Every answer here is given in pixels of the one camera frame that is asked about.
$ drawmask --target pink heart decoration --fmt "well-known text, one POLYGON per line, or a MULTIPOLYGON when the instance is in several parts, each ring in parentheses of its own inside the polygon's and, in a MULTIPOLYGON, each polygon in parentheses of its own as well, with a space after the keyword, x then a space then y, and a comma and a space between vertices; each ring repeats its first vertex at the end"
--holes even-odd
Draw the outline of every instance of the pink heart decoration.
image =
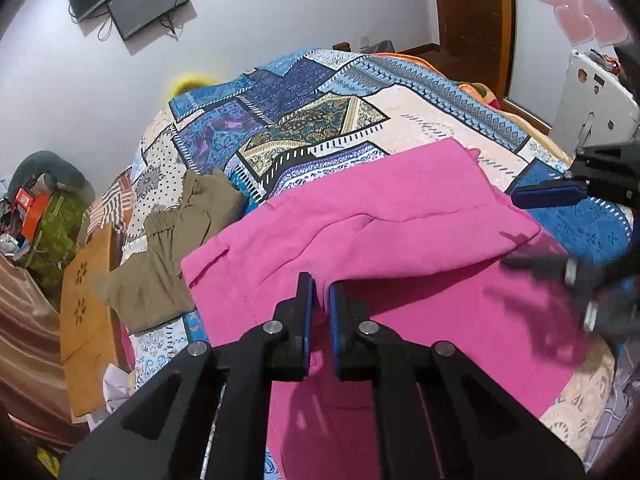
POLYGON ((554 14, 558 25, 569 38, 572 46, 586 43, 596 37, 596 28, 589 17, 573 10, 568 5, 555 6, 554 14))
POLYGON ((595 25, 600 46, 619 44, 628 38, 629 31, 625 22, 608 3, 600 0, 578 0, 578 7, 595 25))

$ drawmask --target orange container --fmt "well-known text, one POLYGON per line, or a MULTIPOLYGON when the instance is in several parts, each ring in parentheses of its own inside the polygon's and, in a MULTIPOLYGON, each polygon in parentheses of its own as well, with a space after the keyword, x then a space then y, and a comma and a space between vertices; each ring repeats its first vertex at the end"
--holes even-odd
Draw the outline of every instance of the orange container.
POLYGON ((33 203, 33 196, 27 193, 24 188, 20 188, 18 193, 15 195, 15 201, 23 211, 27 211, 33 203))
POLYGON ((22 236, 27 238, 31 244, 33 243, 38 223, 40 222, 42 215, 44 215, 44 212, 47 210, 47 206, 49 206, 49 200, 49 195, 46 193, 40 193, 35 199, 33 199, 24 215, 24 220, 22 221, 22 236))

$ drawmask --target white wall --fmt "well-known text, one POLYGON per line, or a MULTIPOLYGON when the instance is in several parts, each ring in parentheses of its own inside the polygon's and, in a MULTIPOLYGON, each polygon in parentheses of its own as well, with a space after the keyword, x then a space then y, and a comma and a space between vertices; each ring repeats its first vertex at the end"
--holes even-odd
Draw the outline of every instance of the white wall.
POLYGON ((396 50, 431 41, 426 0, 191 0, 179 41, 153 24, 101 43, 68 0, 26 0, 0 39, 0 176, 37 150, 76 165, 103 192, 132 162, 168 84, 187 72, 229 80, 303 47, 360 38, 396 50))
POLYGON ((580 52, 595 48, 615 56, 613 47, 601 47, 597 40, 572 46, 552 5, 539 0, 516 0, 516 41, 508 99, 553 124, 573 48, 580 52))
POLYGON ((438 27, 438 2, 427 0, 427 19, 429 25, 429 41, 427 43, 440 44, 440 29, 438 27))

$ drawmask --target wooden door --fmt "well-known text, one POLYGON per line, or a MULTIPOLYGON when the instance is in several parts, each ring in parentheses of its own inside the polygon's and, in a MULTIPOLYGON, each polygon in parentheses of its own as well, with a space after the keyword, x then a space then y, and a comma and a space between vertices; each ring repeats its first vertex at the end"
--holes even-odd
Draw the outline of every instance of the wooden door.
POLYGON ((453 80, 485 83, 503 99, 511 70, 514 1, 437 0, 440 52, 430 56, 434 65, 453 80))

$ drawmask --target flower cutout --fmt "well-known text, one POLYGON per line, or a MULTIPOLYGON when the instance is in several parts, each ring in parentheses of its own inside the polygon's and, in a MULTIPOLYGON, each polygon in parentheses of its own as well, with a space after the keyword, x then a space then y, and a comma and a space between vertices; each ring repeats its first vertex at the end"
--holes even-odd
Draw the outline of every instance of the flower cutout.
POLYGON ((74 316, 76 317, 76 325, 80 325, 82 323, 82 316, 84 315, 84 311, 86 310, 86 303, 84 302, 84 298, 78 300, 78 306, 76 306, 76 311, 74 312, 74 316))
POLYGON ((82 283, 82 279, 84 278, 85 274, 86 274, 86 262, 82 262, 80 264, 80 267, 78 267, 78 272, 76 272, 76 285, 80 285, 80 283, 82 283))

